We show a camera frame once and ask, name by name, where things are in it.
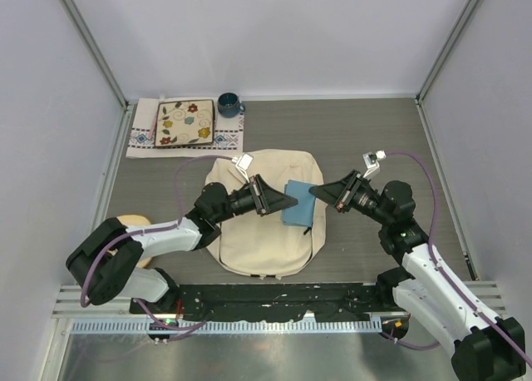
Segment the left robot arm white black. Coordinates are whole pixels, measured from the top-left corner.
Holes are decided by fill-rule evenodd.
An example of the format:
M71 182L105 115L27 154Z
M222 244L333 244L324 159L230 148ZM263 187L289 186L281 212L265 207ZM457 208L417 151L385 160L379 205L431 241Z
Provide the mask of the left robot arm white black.
M126 226L111 217L66 260L67 269L81 286L81 307L103 305L121 296L141 309L169 313L177 306L179 287L162 269L138 267L140 261L203 249L220 237L220 225L226 220L249 212L265 216L297 203L297 199L275 190L256 175L232 193L219 182L209 183L181 220Z

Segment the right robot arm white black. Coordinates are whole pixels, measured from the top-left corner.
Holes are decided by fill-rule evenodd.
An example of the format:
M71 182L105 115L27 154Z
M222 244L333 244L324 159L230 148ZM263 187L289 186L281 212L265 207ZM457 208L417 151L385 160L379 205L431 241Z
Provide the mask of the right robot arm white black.
M397 262L378 276L375 298L386 310L412 314L451 358L460 380L514 380L526 373L525 332L478 298L443 260L414 218L411 187L388 182L372 189L357 171L310 188L319 200L345 213L357 210L381 225L382 248Z

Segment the cream canvas backpack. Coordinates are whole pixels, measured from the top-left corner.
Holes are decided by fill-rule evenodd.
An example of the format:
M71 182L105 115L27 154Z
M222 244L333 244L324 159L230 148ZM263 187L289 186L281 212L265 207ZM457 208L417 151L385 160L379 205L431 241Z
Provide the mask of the cream canvas backpack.
M323 173L308 152L266 149L250 155L254 159L248 176L261 175L277 191L284 192L289 180L323 183ZM222 267L240 275L280 279L297 274L325 245L326 205L315 200L311 228L284 225L278 211L236 216L223 222L221 231L208 251Z

